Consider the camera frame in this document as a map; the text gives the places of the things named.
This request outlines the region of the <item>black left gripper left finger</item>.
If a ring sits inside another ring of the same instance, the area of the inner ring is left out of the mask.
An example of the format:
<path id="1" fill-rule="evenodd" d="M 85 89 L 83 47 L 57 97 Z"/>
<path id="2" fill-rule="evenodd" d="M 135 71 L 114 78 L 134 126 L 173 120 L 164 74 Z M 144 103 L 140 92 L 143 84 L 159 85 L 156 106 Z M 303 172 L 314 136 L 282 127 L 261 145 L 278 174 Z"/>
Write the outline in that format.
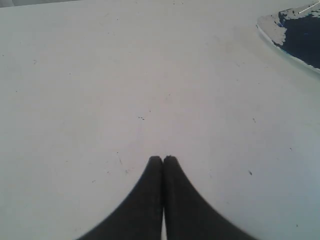
<path id="1" fill-rule="evenodd" d="M 134 188 L 123 202 L 80 240 L 160 240 L 163 223 L 163 162 L 149 158 Z"/>

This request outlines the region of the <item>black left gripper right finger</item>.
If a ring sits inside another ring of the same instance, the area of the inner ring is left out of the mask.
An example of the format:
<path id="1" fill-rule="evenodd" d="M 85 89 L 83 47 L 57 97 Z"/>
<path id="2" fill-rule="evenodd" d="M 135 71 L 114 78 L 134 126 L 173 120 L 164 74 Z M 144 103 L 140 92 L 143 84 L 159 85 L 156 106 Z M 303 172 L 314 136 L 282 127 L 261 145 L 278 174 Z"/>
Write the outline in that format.
<path id="1" fill-rule="evenodd" d="M 164 217 L 168 240 L 251 240 L 198 193 L 178 159 L 166 156 L 162 167 Z"/>

